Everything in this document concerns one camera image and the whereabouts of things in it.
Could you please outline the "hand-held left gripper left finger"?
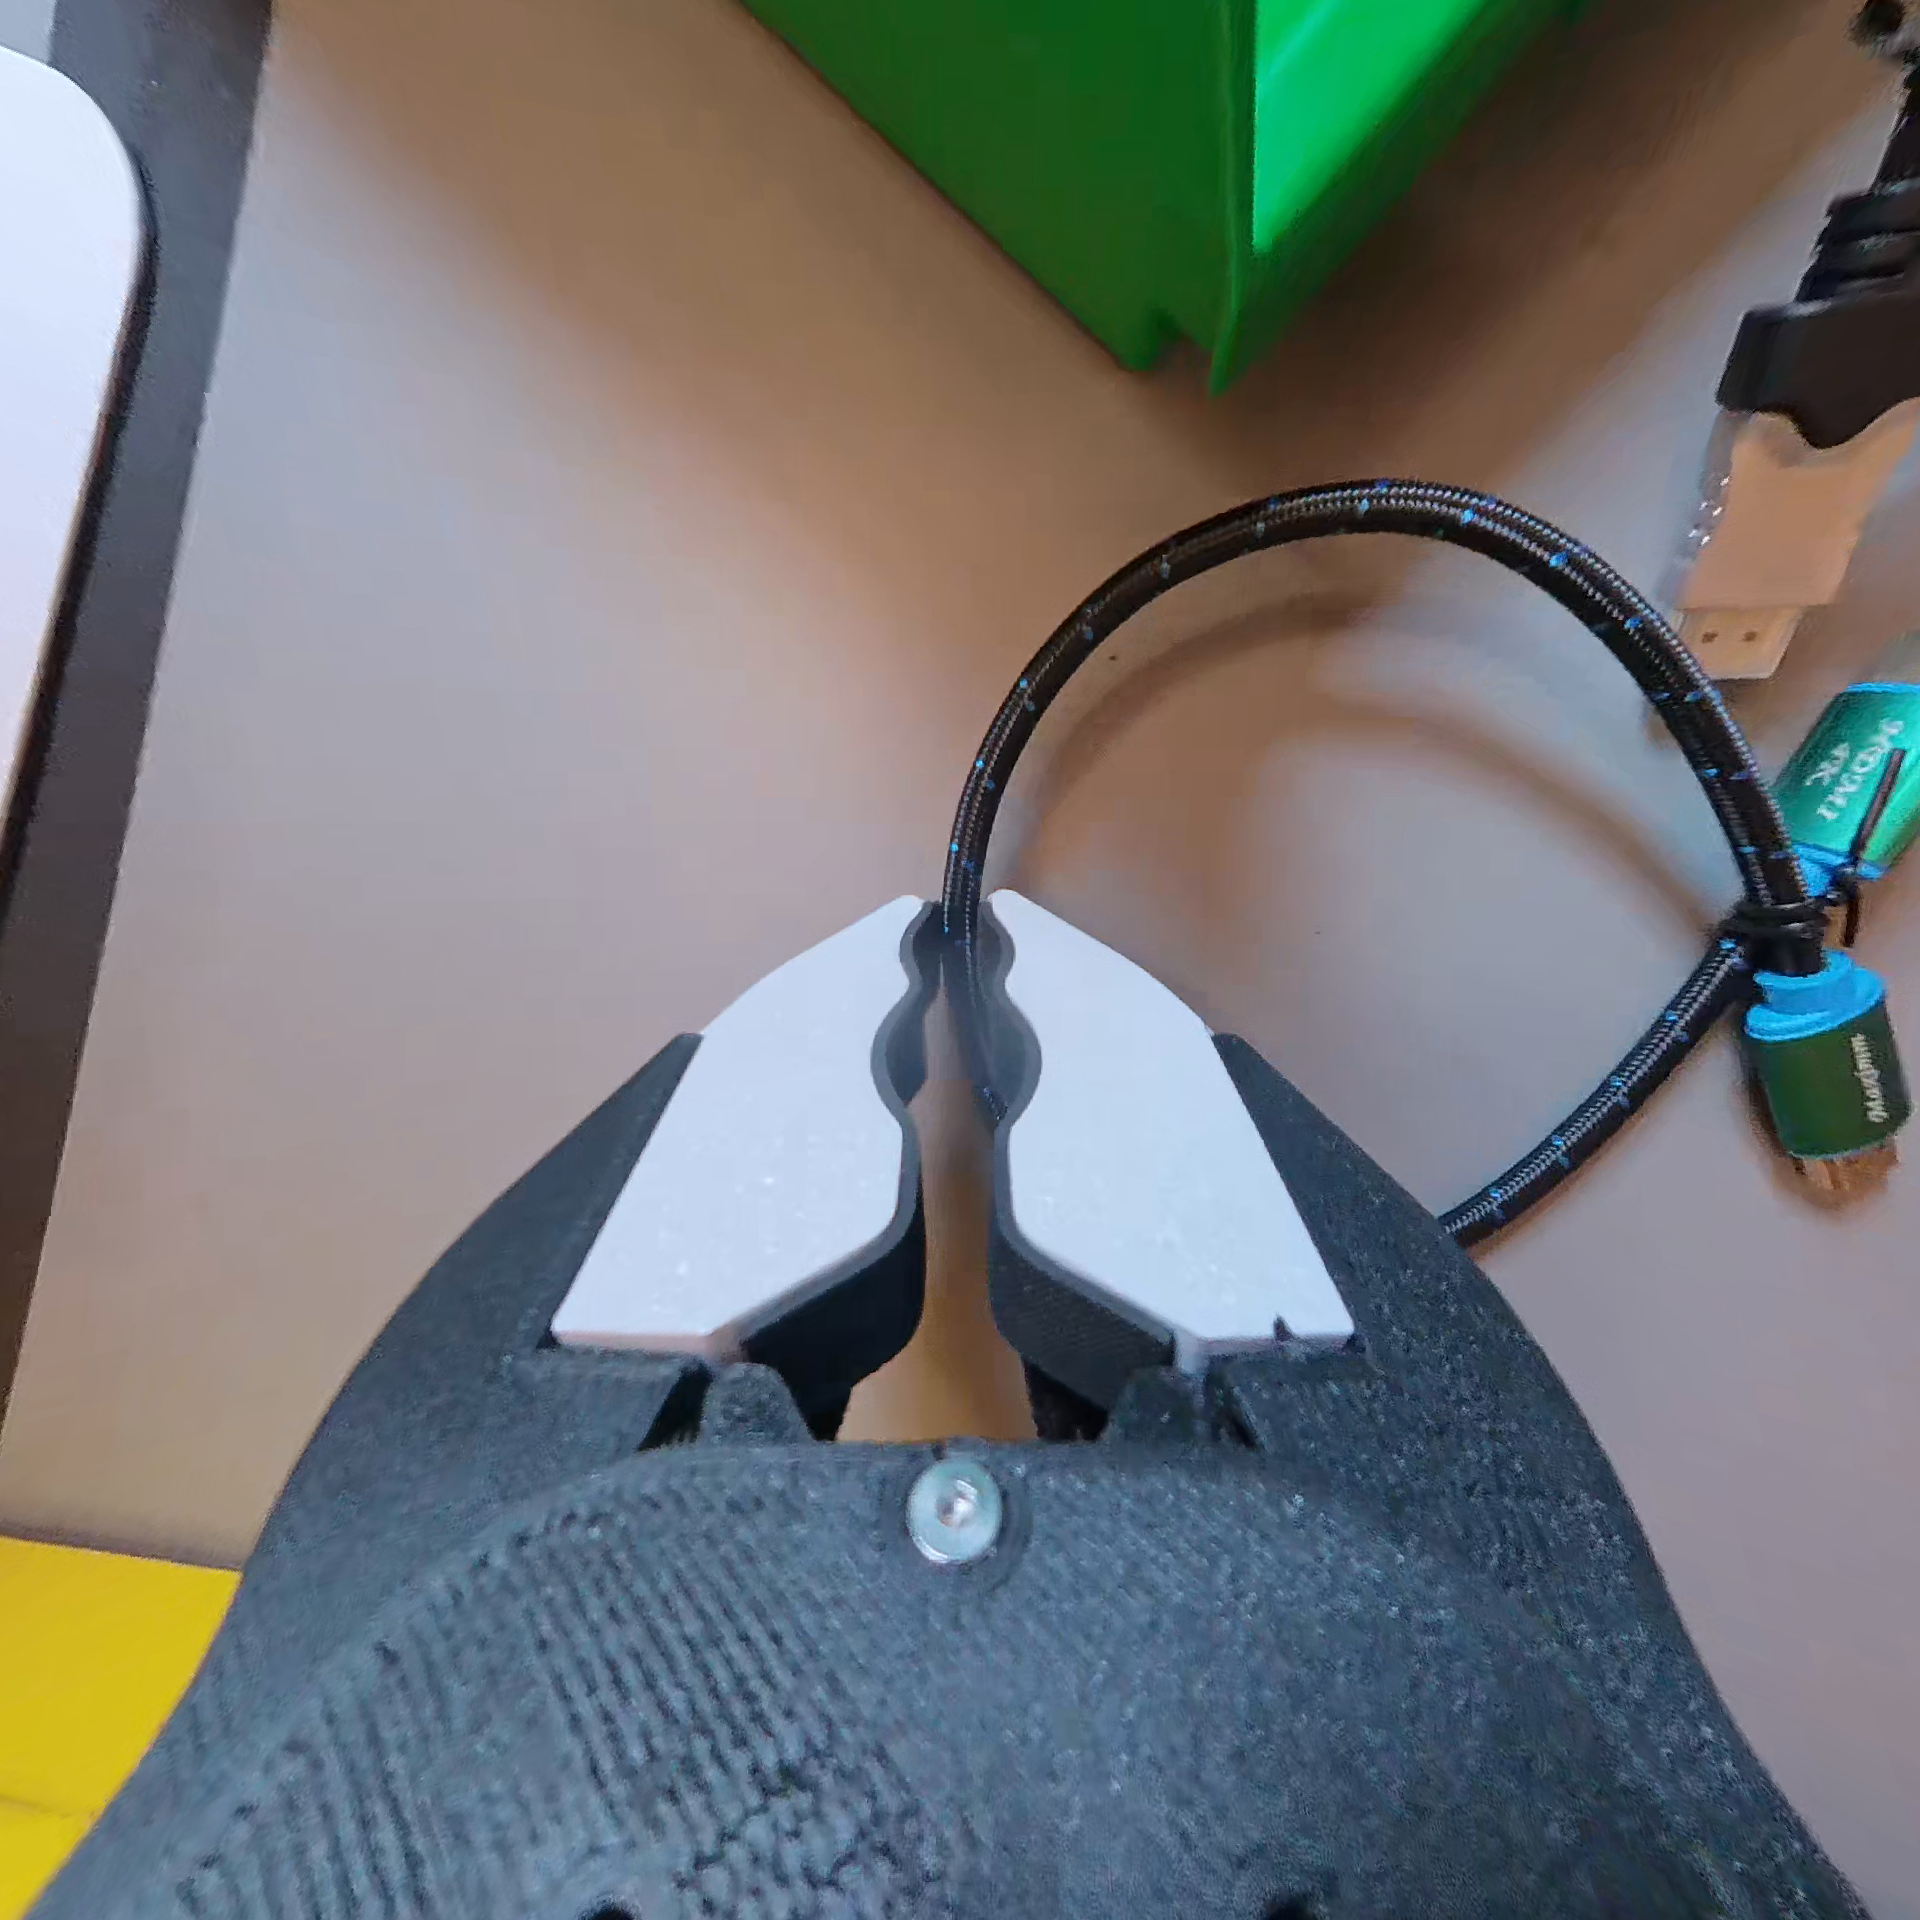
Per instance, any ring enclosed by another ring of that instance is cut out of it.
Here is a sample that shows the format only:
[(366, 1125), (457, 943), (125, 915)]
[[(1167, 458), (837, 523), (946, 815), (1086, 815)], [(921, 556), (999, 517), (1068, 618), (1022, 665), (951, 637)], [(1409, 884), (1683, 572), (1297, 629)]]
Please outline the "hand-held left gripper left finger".
[(548, 1333), (587, 1353), (773, 1370), (803, 1411), (916, 1333), (925, 1289), (910, 1103), (940, 918), (884, 903), (706, 1023)]

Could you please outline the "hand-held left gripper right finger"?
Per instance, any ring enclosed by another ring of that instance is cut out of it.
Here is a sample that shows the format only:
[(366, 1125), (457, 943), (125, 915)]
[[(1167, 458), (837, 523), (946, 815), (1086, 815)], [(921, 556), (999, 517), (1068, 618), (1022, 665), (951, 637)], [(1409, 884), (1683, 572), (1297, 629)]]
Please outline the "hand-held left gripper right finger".
[(1140, 1371), (1355, 1339), (1206, 1022), (1139, 962), (1001, 889), (981, 915), (991, 1314), (1099, 1411)]

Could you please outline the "braided hdmi cable green plugs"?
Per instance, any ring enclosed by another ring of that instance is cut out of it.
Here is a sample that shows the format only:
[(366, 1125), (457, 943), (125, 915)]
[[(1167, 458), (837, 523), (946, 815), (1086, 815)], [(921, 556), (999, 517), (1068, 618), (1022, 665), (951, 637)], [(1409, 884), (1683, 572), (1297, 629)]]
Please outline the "braided hdmi cable green plugs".
[(1167, 538), (1070, 612), (1003, 698), (954, 815), (941, 893), (945, 981), (988, 1125), (1009, 1119), (1017, 1095), (991, 1013), (981, 899), (997, 813), (1029, 739), (1129, 618), (1229, 562), (1322, 538), (1463, 545), (1542, 590), (1645, 695), (1706, 793), (1741, 879), (1739, 903), (1642, 1039), (1545, 1141), (1443, 1214), (1454, 1244), (1474, 1249), (1497, 1237), (1583, 1170), (1730, 1013), (1741, 1015), (1746, 1075), (1770, 1129), (1803, 1178), (1834, 1198), (1881, 1178), (1913, 1095), (1883, 982), (1828, 943), (1854, 871), (1812, 877), (1810, 843), (1793, 841), (1741, 729), (1644, 591), (1588, 547), (1499, 495), (1406, 478), (1262, 495)]

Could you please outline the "yellow plastic bin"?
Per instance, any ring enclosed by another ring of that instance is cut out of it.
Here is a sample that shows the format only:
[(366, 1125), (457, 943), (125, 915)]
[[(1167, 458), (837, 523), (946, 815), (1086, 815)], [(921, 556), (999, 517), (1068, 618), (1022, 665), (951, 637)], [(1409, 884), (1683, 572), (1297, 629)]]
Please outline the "yellow plastic bin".
[(3, 1541), (3, 1916), (23, 1916), (151, 1749), (238, 1572)]

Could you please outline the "green plastic bin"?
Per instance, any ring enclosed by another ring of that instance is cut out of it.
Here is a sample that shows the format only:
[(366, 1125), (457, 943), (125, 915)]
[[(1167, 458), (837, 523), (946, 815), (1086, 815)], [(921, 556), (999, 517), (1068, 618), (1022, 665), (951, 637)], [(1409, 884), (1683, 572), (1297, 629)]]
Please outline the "green plastic bin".
[(1126, 369), (1226, 391), (1556, 3), (750, 3)]

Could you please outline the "white board stand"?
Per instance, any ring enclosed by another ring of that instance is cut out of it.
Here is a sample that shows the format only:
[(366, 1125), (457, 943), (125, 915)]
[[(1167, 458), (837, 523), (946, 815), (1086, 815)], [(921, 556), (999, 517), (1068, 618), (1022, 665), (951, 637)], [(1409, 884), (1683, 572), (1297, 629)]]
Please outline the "white board stand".
[(3, 53), (3, 809), (27, 780), (149, 249), (132, 158), (71, 77)]

